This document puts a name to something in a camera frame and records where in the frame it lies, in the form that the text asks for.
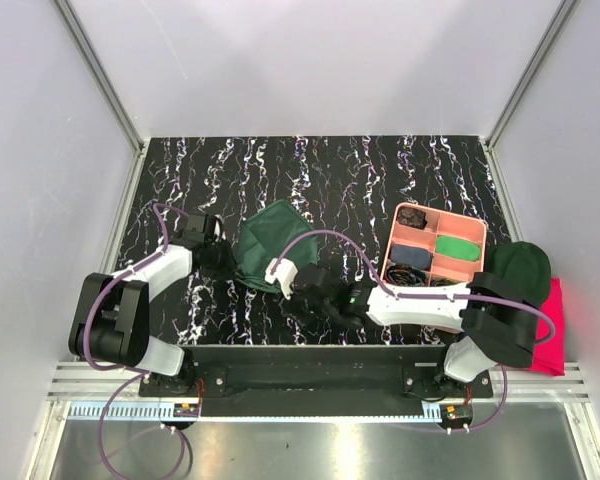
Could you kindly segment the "dark green cloth napkin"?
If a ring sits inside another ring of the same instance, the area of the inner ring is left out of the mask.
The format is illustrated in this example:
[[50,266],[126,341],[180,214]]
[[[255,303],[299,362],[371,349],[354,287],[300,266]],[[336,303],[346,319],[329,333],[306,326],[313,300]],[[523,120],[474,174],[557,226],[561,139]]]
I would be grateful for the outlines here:
[[[265,269],[296,237],[312,230],[312,225],[288,200],[278,200],[247,219],[242,224],[235,253],[237,280],[258,291],[282,293],[265,281]],[[302,239],[284,259],[292,261],[298,271],[310,263],[317,264],[317,238]]]

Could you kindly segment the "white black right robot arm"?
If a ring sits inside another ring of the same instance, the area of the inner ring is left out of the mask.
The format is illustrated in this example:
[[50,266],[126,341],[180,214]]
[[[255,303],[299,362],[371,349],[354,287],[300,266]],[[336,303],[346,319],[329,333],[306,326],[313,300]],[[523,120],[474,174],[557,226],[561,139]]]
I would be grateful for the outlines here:
[[296,274],[285,297],[302,320],[328,319],[355,330],[423,325],[458,334],[433,374],[446,396],[460,394],[495,365],[522,369],[533,363],[539,308],[490,273],[442,287],[396,286],[346,283],[310,264]]

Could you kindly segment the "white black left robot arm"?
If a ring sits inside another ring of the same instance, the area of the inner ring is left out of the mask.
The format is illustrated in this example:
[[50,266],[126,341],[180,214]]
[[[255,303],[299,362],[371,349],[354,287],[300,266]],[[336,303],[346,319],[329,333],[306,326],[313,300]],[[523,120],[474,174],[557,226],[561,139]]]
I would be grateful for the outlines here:
[[113,274],[85,278],[69,351],[96,369],[120,366],[161,375],[170,393],[186,395],[196,382],[194,361],[183,348],[150,334],[150,304],[195,272],[229,278],[236,268],[221,218],[187,214],[184,227],[145,259]]

